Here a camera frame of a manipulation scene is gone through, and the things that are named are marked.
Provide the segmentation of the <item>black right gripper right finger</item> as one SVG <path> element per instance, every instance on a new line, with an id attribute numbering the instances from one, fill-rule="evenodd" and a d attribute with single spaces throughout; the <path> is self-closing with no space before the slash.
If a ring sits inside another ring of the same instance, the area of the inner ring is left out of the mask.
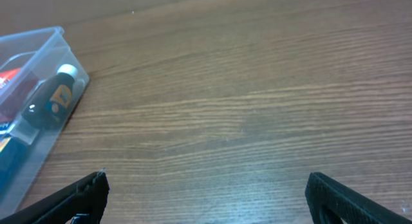
<path id="1" fill-rule="evenodd" d="M 305 197 L 315 224 L 411 224 L 320 172 L 310 173 Z"/>

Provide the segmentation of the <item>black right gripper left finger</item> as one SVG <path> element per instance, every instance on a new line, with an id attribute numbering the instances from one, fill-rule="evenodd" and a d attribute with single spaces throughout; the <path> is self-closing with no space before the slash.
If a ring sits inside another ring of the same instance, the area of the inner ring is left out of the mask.
<path id="1" fill-rule="evenodd" d="M 52 195 L 1 219 L 1 224 L 100 223 L 108 202 L 105 172 L 93 172 Z"/>

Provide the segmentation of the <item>blue yellow Vapodrops box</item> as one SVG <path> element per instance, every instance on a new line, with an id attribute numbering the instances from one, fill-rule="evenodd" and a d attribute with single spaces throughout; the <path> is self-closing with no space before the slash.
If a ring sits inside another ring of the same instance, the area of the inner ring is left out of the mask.
<path id="1" fill-rule="evenodd" d="M 1 191 L 19 168 L 28 150 L 28 144 L 15 133 L 16 125 L 1 135 Z"/>

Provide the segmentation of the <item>dark brown bottle white cap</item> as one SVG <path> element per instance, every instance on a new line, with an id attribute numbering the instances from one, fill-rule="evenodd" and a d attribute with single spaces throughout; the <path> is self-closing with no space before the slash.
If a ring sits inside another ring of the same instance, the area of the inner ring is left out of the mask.
<path id="1" fill-rule="evenodd" d="M 38 129 L 57 129 L 73 102 L 73 85 L 78 69 L 63 64 L 57 74 L 42 82 L 28 99 L 21 116 Z"/>

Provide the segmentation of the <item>clear plastic container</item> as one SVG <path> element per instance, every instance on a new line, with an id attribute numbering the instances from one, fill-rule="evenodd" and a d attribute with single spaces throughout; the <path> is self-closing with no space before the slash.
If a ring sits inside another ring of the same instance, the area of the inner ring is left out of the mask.
<path id="1" fill-rule="evenodd" d="M 1 37 L 1 217 L 13 214 L 84 90 L 89 76 L 52 26 Z"/>

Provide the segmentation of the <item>red medicine box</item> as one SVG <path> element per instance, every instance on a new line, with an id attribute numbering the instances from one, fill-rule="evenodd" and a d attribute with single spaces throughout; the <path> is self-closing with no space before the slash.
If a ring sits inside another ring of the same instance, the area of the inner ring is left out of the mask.
<path id="1" fill-rule="evenodd" d="M 17 77 L 20 68 L 1 72 L 1 123 L 10 122 L 23 106 L 28 94 L 36 86 L 39 78 L 32 72 Z"/>

